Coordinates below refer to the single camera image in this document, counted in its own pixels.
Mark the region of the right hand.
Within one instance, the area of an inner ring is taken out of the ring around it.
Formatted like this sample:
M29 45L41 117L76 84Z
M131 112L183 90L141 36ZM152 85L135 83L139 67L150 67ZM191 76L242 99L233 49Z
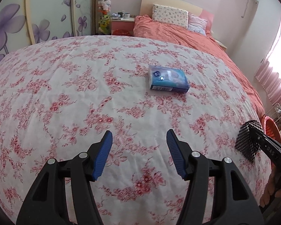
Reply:
M276 170L275 166L272 166L272 172L269 176L267 185L265 186L264 192L260 198L259 204L262 208L264 208L266 205L269 204L270 202L270 197L274 194L275 192L275 178L278 176L278 172ZM281 198L281 189L276 191L275 194L276 198Z

